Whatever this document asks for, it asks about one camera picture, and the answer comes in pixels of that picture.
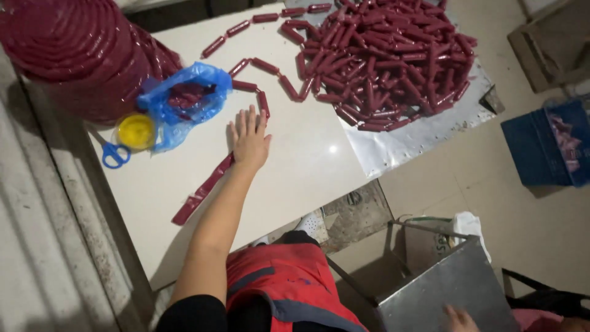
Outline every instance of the blue crate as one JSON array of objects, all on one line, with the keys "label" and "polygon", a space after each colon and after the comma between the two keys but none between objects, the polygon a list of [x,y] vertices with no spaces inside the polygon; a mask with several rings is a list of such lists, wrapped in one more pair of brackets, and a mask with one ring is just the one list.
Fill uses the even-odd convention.
[{"label": "blue crate", "polygon": [[[582,187],[590,181],[590,122],[584,100],[587,99],[572,99],[502,122],[502,131],[523,185]],[[572,173],[567,169],[551,129],[550,114],[573,125],[571,136],[582,141],[575,150],[580,168]]]}]

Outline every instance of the yellow lid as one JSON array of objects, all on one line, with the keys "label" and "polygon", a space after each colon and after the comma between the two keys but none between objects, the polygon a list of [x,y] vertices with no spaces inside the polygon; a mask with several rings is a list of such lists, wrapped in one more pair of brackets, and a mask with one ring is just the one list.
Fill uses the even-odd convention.
[{"label": "yellow lid", "polygon": [[131,149],[150,148],[155,142],[155,126],[152,119],[144,114],[132,114],[119,123],[119,141]]}]

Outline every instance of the white table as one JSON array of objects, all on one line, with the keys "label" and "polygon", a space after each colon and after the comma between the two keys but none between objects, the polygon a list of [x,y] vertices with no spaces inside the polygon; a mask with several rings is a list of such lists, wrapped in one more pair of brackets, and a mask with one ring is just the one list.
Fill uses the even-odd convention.
[{"label": "white table", "polygon": [[[254,14],[280,12],[283,4],[222,16],[154,35],[178,52],[185,64],[199,59],[217,36]],[[296,89],[295,55],[299,48],[277,33],[281,20],[254,24],[230,38],[204,62],[229,70],[244,57],[259,57],[279,68]],[[367,183],[340,119],[330,104],[308,97],[304,103],[289,100],[272,76],[249,66],[237,79],[258,84],[266,92],[273,134],[266,165],[256,176],[245,201],[232,250],[270,233]],[[257,104],[255,94],[234,92],[216,117],[196,126],[186,141],[159,155],[134,154],[118,170],[103,168],[152,289],[170,284],[182,267],[192,231],[215,191],[190,221],[179,227],[171,218],[228,154],[227,123],[239,109]],[[107,140],[113,130],[101,131]],[[91,137],[99,156],[102,150]]]}]

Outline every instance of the blue scissors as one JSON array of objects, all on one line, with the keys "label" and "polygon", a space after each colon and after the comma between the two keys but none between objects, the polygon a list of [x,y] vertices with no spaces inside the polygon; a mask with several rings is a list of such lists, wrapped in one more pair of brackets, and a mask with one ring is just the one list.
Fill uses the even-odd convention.
[{"label": "blue scissors", "polygon": [[115,170],[125,164],[131,159],[131,150],[121,144],[113,144],[107,142],[94,128],[88,128],[88,131],[96,138],[96,140],[103,147],[103,165],[107,168]]}]

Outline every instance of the red apron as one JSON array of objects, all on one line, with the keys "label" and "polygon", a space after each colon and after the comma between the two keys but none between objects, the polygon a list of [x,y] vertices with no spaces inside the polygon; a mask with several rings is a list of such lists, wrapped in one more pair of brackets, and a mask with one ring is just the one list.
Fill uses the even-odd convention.
[{"label": "red apron", "polygon": [[291,332],[293,322],[312,321],[350,332],[366,332],[340,303],[334,278],[316,245],[264,245],[227,259],[227,309],[262,295],[270,304],[271,332]]}]

